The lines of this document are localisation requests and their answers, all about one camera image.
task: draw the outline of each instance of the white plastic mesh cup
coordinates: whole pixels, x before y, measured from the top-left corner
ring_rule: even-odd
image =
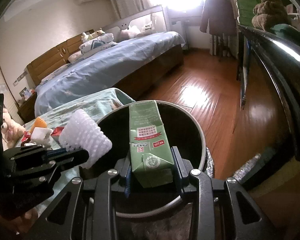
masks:
[[[112,142],[103,134],[95,121],[82,109],[75,111],[59,136],[67,151],[79,147],[89,152],[89,159],[80,166],[89,169],[112,148]]]

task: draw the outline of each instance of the green milk carton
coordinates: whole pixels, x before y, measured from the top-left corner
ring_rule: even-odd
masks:
[[[156,187],[173,181],[173,157],[156,101],[129,105],[131,166],[140,184]]]

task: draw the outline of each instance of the wooden headboard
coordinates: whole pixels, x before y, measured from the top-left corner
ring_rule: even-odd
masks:
[[[29,74],[36,86],[40,84],[43,78],[66,64],[70,55],[79,51],[79,46],[82,44],[81,36],[82,34],[74,36],[49,49],[27,66]]]

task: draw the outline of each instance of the bed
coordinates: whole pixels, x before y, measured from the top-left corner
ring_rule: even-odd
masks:
[[[162,12],[164,21],[169,22],[165,9],[155,6],[105,26],[103,30],[113,29],[115,26],[124,30],[131,21],[158,12]],[[27,66],[37,86],[35,116],[110,87],[119,88],[130,97],[138,98],[171,68],[183,63],[181,44],[184,40],[179,34],[169,32],[169,29],[169,24],[166,24],[166,32],[122,41],[88,58],[81,58],[40,85],[43,78],[64,65],[70,55],[79,51],[81,34],[50,49]]]

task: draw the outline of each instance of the red logo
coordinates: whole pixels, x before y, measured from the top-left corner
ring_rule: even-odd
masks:
[[[162,139],[160,141],[154,142],[153,147],[158,147],[158,146],[163,145],[163,144],[164,144],[164,140]]]

